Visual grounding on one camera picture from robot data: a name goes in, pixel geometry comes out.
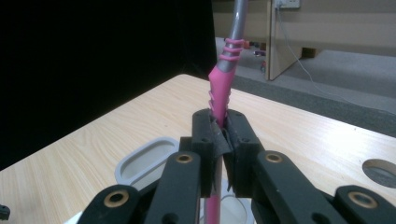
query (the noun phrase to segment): wooden table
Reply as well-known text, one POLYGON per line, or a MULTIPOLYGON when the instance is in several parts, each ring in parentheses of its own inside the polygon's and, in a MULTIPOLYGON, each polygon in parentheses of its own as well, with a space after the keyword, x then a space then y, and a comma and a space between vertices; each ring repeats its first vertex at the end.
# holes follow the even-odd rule
MULTIPOLYGON (((44 147, 0 173, 4 223, 63 223, 116 184, 117 163, 148 141, 191 136, 191 115, 208 107, 209 83, 180 75, 44 147)), ((368 178, 369 159, 396 163, 396 139, 233 90, 231 109, 244 113, 266 149, 288 155, 319 189, 334 194, 355 184, 396 204, 396 189, 368 178)))

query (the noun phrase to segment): screw hole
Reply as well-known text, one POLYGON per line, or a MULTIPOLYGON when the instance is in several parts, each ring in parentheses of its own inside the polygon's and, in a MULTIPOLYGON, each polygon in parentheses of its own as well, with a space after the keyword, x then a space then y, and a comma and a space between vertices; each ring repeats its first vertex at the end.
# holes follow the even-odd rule
POLYGON ((192 161, 192 156, 190 155, 180 155, 176 158, 176 160, 180 163, 189 163, 192 161))
POLYGON ((125 204, 129 199, 128 191, 125 189, 115 190, 105 197, 104 204, 107 207, 119 207, 125 204))
POLYGON ((268 154, 265 156, 265 159, 270 162, 282 162, 282 158, 276 154, 268 154))
POLYGON ((347 196, 353 203, 355 203, 361 207, 365 207, 365 208, 378 207, 378 203, 376 202, 376 200, 374 198, 372 198, 370 195, 367 195, 365 193, 351 191, 348 193, 347 196))

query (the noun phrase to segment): floor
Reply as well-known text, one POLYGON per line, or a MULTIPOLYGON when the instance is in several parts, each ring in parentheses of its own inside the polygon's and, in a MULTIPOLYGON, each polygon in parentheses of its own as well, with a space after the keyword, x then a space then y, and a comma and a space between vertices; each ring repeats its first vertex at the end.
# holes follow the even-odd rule
MULTIPOLYGON (((218 54, 224 39, 216 37, 218 54)), ((315 58, 301 59, 278 78, 265 80, 264 56, 251 46, 241 53, 236 75, 316 96, 387 111, 396 115, 396 57, 322 50, 315 58)))

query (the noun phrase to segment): round hole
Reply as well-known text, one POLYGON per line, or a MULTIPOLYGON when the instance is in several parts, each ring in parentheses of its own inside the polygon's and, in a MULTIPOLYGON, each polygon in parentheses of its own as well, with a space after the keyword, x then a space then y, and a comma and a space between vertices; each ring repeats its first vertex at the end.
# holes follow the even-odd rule
POLYGON ((363 172, 375 183, 396 189, 396 165, 389 161, 368 160, 362 165, 363 172))
POLYGON ((115 190, 105 197, 104 204, 107 207, 118 207, 125 204, 129 199, 128 191, 125 189, 115 190))
POLYGON ((378 203, 375 201, 375 199, 365 193, 351 191, 348 193, 347 196, 353 203, 355 203, 361 207, 365 207, 365 208, 378 207, 378 203))
POLYGON ((192 156, 190 155, 180 155, 176 158, 176 160, 180 163, 188 163, 192 161, 192 156))
POLYGON ((116 203, 116 202, 121 201, 122 198, 123 198, 123 195, 118 193, 118 194, 115 194, 115 195, 111 196, 110 197, 110 201, 113 202, 113 203, 116 203))
POLYGON ((282 162, 282 158, 276 154, 268 154, 265 156, 265 159, 270 162, 282 162))
POLYGON ((330 224, 330 220, 321 213, 314 213, 312 215, 312 220, 318 224, 330 224))
POLYGON ((178 216, 175 213, 168 213, 163 216, 163 224, 177 224, 178 216))

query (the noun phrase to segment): electrical outlet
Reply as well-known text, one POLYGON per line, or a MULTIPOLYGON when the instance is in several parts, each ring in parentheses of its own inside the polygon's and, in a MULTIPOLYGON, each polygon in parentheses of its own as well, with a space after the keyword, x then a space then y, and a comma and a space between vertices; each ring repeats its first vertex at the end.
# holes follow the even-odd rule
POLYGON ((280 0, 282 5, 280 8, 299 8, 300 7, 300 0, 280 0))

